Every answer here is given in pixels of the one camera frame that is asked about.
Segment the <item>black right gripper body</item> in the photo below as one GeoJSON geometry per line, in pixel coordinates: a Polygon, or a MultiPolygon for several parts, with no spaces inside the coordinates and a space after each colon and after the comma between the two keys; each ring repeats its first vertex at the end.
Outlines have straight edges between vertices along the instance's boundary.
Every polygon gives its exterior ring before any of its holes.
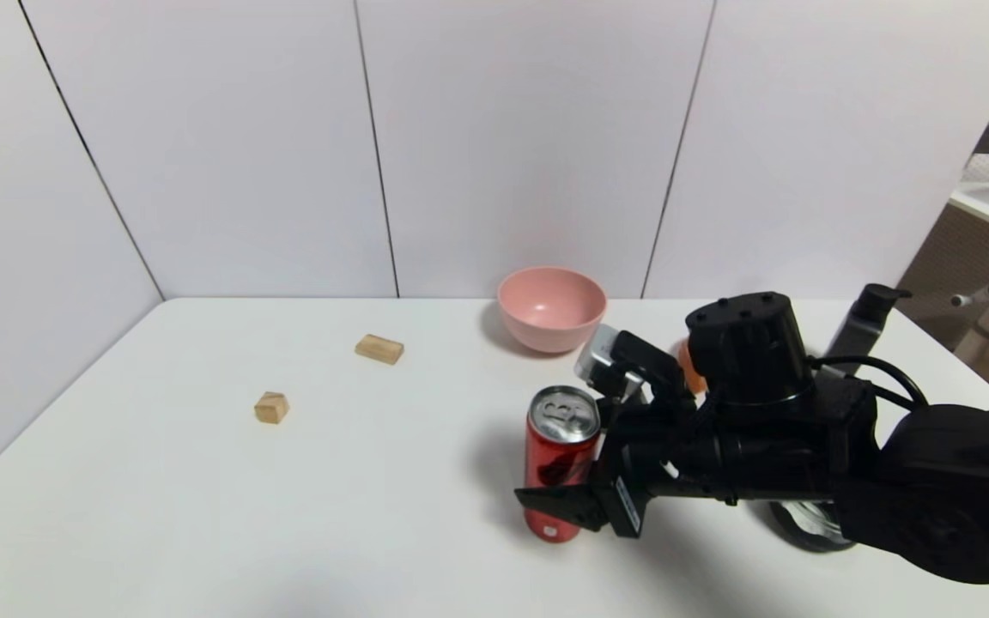
{"type": "Polygon", "coordinates": [[[721,477],[702,461],[717,452],[710,433],[689,437],[695,397],[651,403],[598,400],[604,445],[594,462],[594,488],[616,535],[640,537],[649,501],[688,497],[721,500],[721,477]]]}

